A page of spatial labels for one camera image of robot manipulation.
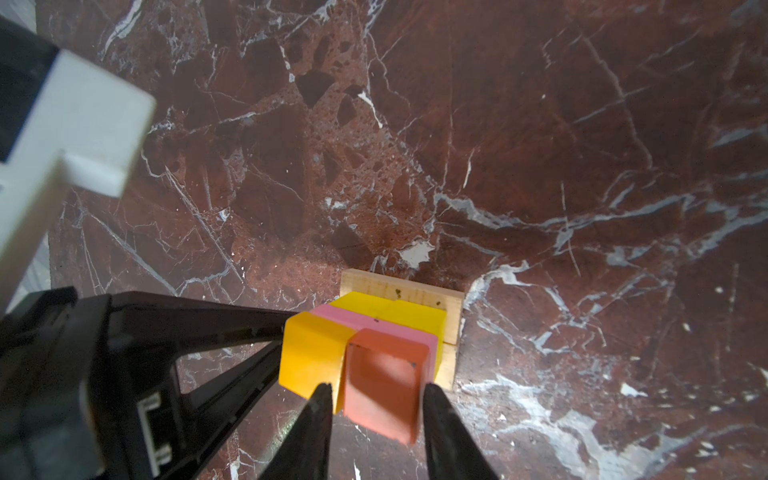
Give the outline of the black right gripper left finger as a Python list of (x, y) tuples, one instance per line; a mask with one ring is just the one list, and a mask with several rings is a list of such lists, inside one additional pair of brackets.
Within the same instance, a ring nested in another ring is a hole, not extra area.
[(327, 479), (333, 422), (332, 386), (319, 384), (260, 479)]

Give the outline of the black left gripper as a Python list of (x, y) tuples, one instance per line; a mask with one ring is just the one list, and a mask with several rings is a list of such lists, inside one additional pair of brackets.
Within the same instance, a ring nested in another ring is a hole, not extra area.
[[(276, 383), (292, 311), (146, 292), (27, 295), (1, 321), (4, 479), (194, 479)], [(202, 386), (118, 398), (113, 352), (168, 348), (173, 359), (269, 342)], [(161, 406), (169, 424), (154, 432)]]

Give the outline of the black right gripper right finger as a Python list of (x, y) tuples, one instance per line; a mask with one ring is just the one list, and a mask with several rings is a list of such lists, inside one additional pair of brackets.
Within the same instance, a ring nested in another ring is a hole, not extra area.
[(422, 405), (430, 479), (498, 479), (440, 386), (426, 385)]

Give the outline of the natural wood long block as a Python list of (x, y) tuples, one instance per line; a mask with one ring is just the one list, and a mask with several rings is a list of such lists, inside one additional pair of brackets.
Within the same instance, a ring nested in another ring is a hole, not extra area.
[(434, 383), (446, 391), (452, 391), (456, 375), (458, 347), (448, 343), (442, 344), (442, 357), (436, 370)]

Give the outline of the small orange red block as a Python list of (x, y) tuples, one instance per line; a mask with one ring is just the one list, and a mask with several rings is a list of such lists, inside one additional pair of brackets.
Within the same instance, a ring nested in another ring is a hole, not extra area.
[(429, 367), (427, 345), (372, 329), (358, 331), (346, 350), (344, 415), (388, 439), (414, 444)]

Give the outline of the orange yellow small cube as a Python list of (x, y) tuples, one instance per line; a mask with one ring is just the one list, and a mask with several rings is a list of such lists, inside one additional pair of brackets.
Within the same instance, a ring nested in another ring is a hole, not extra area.
[(343, 407), (346, 349), (357, 333), (309, 312), (289, 318), (285, 325), (278, 383), (309, 399), (319, 384), (332, 388), (333, 413)]

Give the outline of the pink rectangular block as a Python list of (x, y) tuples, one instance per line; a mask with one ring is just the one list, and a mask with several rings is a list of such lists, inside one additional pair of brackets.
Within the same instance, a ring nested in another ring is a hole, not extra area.
[(380, 333), (397, 336), (406, 340), (424, 344), (429, 348), (429, 374), (430, 380), (434, 380), (439, 367), (439, 348), (441, 343), (434, 334), (421, 330), (398, 325), (385, 320), (376, 319), (360, 313), (344, 310), (331, 305), (321, 305), (310, 311), (311, 314), (326, 320), (334, 321), (356, 331), (370, 329)]

